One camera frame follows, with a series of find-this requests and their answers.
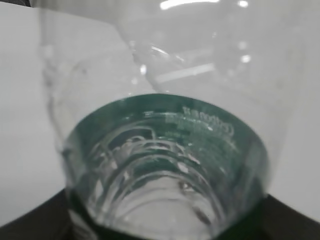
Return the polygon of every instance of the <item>table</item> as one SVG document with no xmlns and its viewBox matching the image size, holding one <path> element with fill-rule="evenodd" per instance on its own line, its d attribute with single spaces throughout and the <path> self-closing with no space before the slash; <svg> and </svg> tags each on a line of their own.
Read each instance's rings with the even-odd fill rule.
<svg viewBox="0 0 320 240">
<path fill-rule="evenodd" d="M 320 11 L 320 4 L 313 6 Z M 270 193 L 320 221 L 320 16 L 311 14 L 301 98 Z M 0 226 L 64 187 L 42 92 L 38 11 L 0 2 Z"/>
</svg>

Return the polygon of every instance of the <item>transparent plastic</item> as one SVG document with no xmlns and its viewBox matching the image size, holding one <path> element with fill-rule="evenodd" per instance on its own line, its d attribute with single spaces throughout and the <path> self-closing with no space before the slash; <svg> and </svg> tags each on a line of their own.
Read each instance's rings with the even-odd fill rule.
<svg viewBox="0 0 320 240">
<path fill-rule="evenodd" d="M 79 238 L 215 238 L 259 204 L 302 80 L 306 4 L 37 2 Z"/>
</svg>

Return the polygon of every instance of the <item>dark surface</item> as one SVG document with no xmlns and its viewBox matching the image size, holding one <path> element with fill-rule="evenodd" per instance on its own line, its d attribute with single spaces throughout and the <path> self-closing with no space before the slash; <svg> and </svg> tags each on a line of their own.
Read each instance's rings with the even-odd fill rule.
<svg viewBox="0 0 320 240">
<path fill-rule="evenodd" d="M 17 5 L 30 7 L 29 0 L 0 0 L 0 2 L 5 2 L 5 3 L 10 3 L 10 4 L 17 4 Z"/>
<path fill-rule="evenodd" d="M 320 240 L 320 224 L 269 196 L 257 240 Z M 0 228 L 0 240 L 74 240 L 64 191 Z"/>
</svg>

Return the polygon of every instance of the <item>white background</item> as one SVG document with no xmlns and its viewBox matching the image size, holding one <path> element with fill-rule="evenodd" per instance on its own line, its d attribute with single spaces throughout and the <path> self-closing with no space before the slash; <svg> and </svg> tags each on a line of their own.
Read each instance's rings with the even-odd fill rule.
<svg viewBox="0 0 320 240">
<path fill-rule="evenodd" d="M 314 1 L 314 13 L 320 3 Z M 320 221 L 320 15 L 310 13 L 306 78 L 270 193 Z M 0 226 L 64 187 L 37 57 L 37 10 L 0 2 Z"/>
</svg>

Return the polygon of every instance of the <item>black surface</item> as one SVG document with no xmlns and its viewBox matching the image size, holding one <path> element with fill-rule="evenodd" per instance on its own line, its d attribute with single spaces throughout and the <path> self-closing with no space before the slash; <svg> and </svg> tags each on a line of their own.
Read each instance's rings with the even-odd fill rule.
<svg viewBox="0 0 320 240">
<path fill-rule="evenodd" d="M 269 196 L 257 240 L 320 240 L 320 224 Z M 0 228 L 0 240 L 74 240 L 64 191 Z"/>
<path fill-rule="evenodd" d="M 17 4 L 17 5 L 30 7 L 29 0 L 0 0 L 0 2 L 5 2 L 5 3 L 10 3 L 10 4 Z"/>
</svg>

